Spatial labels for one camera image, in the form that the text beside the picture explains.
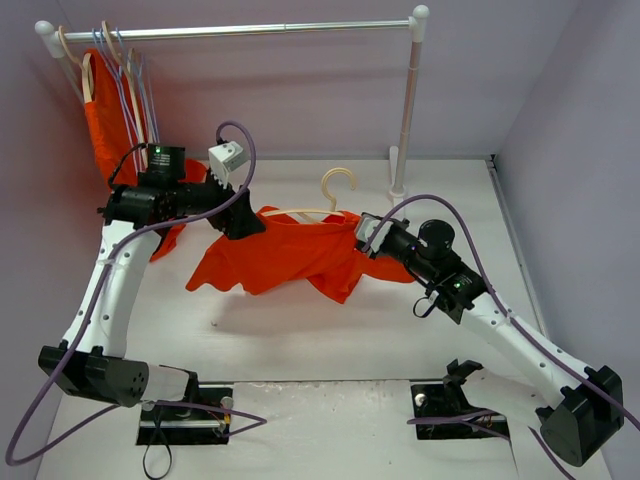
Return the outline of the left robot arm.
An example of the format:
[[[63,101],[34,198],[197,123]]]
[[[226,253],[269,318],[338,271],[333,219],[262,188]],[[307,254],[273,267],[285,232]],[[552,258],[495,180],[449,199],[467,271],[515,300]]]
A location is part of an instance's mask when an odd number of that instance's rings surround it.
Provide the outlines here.
[[[39,367],[67,395],[133,407],[164,401],[175,418],[199,409],[195,372],[126,357],[131,312],[153,254],[170,230],[189,218],[205,219],[229,240],[262,233],[248,187],[233,189],[228,177],[248,157],[235,141],[208,151],[200,183],[186,179],[184,150],[150,144],[148,168],[135,186],[115,186],[102,211],[101,249],[79,313],[59,345],[45,346]]]

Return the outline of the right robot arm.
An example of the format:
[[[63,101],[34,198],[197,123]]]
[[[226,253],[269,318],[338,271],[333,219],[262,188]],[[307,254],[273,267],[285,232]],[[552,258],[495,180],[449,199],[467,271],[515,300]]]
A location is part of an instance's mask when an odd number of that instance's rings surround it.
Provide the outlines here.
[[[452,249],[453,228],[441,220],[419,233],[405,221],[362,215],[357,247],[393,259],[425,289],[432,306],[499,352],[523,382],[472,360],[452,361],[442,398],[455,412],[491,410],[519,421],[573,467],[583,466],[624,424],[622,381],[611,368],[594,369],[552,343],[509,309]]]

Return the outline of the orange t shirt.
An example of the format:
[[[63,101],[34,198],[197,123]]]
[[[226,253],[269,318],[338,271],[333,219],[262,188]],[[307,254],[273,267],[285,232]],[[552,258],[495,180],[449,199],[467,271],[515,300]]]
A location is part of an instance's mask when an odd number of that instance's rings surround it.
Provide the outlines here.
[[[263,233],[241,240],[224,236],[206,250],[186,289],[204,285],[227,292],[240,285],[251,295],[264,294],[285,283],[306,280],[327,298],[343,304],[366,275],[377,280],[410,284],[414,279],[388,257],[370,259],[356,249],[360,216],[343,211],[319,223],[271,216],[272,206],[258,212]]]

